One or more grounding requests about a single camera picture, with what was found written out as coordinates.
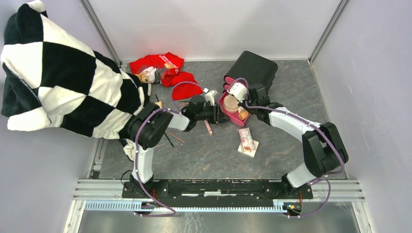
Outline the small tan beauty sponge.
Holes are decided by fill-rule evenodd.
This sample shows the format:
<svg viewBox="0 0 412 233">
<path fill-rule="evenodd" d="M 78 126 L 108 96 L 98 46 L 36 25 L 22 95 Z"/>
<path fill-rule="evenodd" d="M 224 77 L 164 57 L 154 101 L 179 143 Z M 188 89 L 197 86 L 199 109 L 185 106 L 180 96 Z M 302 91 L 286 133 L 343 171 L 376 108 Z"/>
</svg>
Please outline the small tan beauty sponge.
<svg viewBox="0 0 412 233">
<path fill-rule="evenodd" d="M 240 107 L 240 108 L 238 109 L 238 118 L 239 118 L 241 121 L 247 119 L 248 116 L 249 116 L 248 111 L 246 111 L 246 110 L 243 109 L 242 107 Z"/>
</svg>

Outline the large beige powder puff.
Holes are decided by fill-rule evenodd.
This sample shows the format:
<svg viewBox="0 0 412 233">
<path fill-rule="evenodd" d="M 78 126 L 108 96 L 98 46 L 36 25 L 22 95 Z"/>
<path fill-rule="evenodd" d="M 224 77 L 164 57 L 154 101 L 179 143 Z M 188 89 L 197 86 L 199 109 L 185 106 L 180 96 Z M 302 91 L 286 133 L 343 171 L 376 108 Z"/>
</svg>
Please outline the large beige powder puff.
<svg viewBox="0 0 412 233">
<path fill-rule="evenodd" d="M 236 97 L 232 95 L 227 95 L 223 99 L 223 107 L 229 113 L 234 113 L 239 111 L 239 101 Z"/>
</svg>

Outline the black pink drawer organizer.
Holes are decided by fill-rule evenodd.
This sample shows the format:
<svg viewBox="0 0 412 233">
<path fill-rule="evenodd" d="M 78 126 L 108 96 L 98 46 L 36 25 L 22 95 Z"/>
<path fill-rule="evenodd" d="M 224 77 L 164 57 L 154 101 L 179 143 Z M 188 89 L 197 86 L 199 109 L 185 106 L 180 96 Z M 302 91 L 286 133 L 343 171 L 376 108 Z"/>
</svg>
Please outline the black pink drawer organizer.
<svg viewBox="0 0 412 233">
<path fill-rule="evenodd" d="M 277 108 L 281 104 L 271 103 L 268 97 L 268 90 L 273 84 L 275 74 L 278 70 L 278 65 L 274 61 L 259 56 L 250 51 L 244 51 L 235 61 L 233 66 L 224 76 L 223 94 L 219 98 L 218 103 L 221 105 L 222 111 L 229 117 L 230 121 L 238 126 L 243 127 L 246 120 L 241 121 L 238 118 L 238 112 L 229 113 L 223 107 L 223 99 L 229 95 L 227 92 L 230 85 L 235 79 L 244 78 L 246 81 L 241 81 L 243 84 L 248 83 L 249 100 L 254 99 L 257 106 Z M 258 120 L 270 125 L 270 111 L 264 109 L 256 109 L 255 115 Z"/>
</svg>

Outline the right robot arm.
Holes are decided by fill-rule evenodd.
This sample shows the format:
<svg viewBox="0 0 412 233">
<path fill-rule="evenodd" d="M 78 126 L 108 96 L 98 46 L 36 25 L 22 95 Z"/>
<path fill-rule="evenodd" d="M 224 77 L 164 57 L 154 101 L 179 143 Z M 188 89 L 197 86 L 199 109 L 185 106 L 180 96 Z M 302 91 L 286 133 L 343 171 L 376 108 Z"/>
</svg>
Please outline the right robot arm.
<svg viewBox="0 0 412 233">
<path fill-rule="evenodd" d="M 348 154 L 336 125 L 310 121 L 282 104 L 270 101 L 261 84 L 247 87 L 236 82 L 228 91 L 238 100 L 239 106 L 260 121 L 287 132 L 302 143 L 304 161 L 282 178 L 280 190 L 283 196 L 293 198 L 304 184 L 344 171 Z"/>
</svg>

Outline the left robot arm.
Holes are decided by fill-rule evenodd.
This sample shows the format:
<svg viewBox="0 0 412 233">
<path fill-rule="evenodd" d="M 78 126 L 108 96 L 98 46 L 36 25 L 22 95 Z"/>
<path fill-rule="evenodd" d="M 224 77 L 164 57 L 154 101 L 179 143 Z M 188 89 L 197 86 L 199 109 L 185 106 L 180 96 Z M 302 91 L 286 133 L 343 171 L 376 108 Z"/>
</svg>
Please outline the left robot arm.
<svg viewBox="0 0 412 233">
<path fill-rule="evenodd" d="M 161 108 L 149 102 L 138 115 L 132 118 L 127 131 L 133 141 L 134 168 L 130 182 L 141 198 L 153 191 L 154 147 L 168 128 L 183 132 L 191 131 L 199 121 L 222 124 L 229 121 L 219 103 L 212 104 L 201 95 L 192 97 L 181 111 Z"/>
</svg>

